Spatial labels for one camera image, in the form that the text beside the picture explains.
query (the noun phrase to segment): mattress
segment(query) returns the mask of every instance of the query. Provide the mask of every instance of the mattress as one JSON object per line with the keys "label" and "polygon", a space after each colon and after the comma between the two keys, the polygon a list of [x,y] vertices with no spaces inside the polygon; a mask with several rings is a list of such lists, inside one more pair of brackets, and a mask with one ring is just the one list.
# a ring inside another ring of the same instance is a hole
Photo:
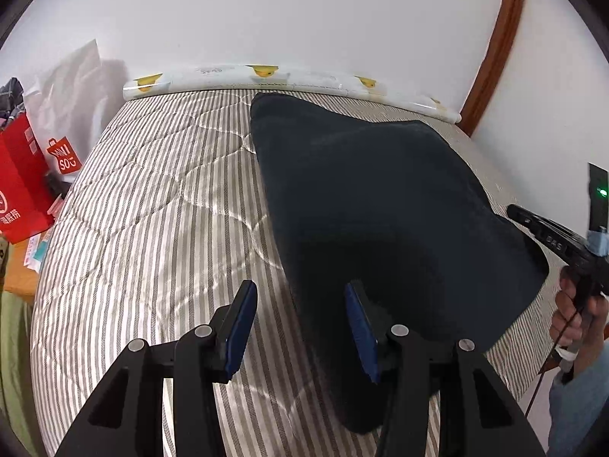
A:
{"label": "mattress", "polygon": [[[35,300],[32,378],[53,455],[87,396],[126,344],[175,340],[228,304],[245,278],[258,314],[239,372],[215,385],[227,455],[371,456],[379,431],[340,426],[302,340],[275,248],[249,132],[255,90],[165,94],[127,102],[104,131],[66,199]],[[421,120],[469,164],[493,209],[515,202],[501,174],[457,127],[348,97],[286,92],[369,121]],[[560,263],[538,297],[486,353],[516,398],[550,348],[547,329]],[[174,456],[171,381],[163,444]],[[439,440],[429,404],[427,455]]]}

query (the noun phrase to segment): black cable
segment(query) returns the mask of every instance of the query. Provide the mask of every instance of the black cable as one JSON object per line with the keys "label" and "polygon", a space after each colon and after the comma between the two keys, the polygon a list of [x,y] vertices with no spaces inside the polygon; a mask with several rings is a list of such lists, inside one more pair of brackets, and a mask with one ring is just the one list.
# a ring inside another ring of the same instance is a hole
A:
{"label": "black cable", "polygon": [[[567,330],[567,328],[569,328],[569,325],[571,324],[571,322],[573,321],[574,317],[577,316],[577,314],[580,314],[581,311],[580,310],[576,310],[573,313],[573,316],[571,316],[569,318],[569,320],[566,322],[566,324],[564,325],[563,329],[560,331],[560,333],[558,334],[558,337],[556,337],[556,341],[554,342],[554,345],[552,346],[552,348],[550,349],[550,353],[547,355],[546,360],[543,361],[543,364],[541,365],[541,370],[543,370],[543,367],[546,365],[546,363],[552,358],[552,354],[554,353],[554,349],[556,348],[556,346],[558,345],[558,342],[560,341],[560,339],[562,338],[562,336],[564,335],[565,331]],[[533,406],[533,403],[535,401],[535,397],[537,396],[537,392],[539,391],[539,387],[541,386],[541,381],[543,381],[543,377],[546,374],[545,371],[541,372],[541,375],[539,376],[539,380],[537,381],[537,386],[535,387],[535,391],[533,392],[533,396],[531,397],[531,401],[529,401],[529,406],[527,407],[527,410],[525,412],[525,417],[529,416],[529,412],[531,412],[531,407]]]}

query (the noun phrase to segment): sleeve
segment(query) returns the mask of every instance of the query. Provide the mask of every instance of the sleeve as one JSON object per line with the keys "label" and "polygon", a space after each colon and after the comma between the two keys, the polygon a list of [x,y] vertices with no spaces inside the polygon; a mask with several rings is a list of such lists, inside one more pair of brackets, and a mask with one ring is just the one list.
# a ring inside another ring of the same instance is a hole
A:
{"label": "sleeve", "polygon": [[609,397],[609,344],[596,362],[567,384],[558,373],[550,389],[552,427],[547,457],[568,457],[589,432]]}

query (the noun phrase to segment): human hand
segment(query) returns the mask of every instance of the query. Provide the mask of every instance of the human hand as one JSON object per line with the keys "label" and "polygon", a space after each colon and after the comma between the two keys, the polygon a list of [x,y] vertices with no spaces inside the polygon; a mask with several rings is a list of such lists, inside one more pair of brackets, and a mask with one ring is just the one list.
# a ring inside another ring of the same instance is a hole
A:
{"label": "human hand", "polygon": [[[567,321],[576,311],[573,305],[575,294],[576,285],[568,276],[567,269],[562,268],[560,271],[560,291],[556,294],[555,299],[558,309],[554,311],[552,326],[550,327],[550,337],[554,341],[556,341]],[[574,340],[583,339],[577,359],[573,364],[574,377],[592,365],[603,349],[604,329],[605,323],[607,323],[609,302],[602,296],[590,297],[588,299],[587,310],[592,316],[590,325],[582,329],[582,317],[580,314],[576,314],[558,342],[561,347],[568,347]]]}

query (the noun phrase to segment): black cloth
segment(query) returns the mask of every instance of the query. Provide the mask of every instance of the black cloth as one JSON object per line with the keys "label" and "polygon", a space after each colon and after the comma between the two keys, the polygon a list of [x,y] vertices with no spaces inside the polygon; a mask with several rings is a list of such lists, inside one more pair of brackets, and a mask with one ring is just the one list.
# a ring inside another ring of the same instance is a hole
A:
{"label": "black cloth", "polygon": [[540,247],[491,210],[467,164],[420,121],[371,123],[258,94],[254,145],[301,327],[339,420],[382,423],[386,394],[363,373],[345,284],[429,340],[491,347],[549,271]]}

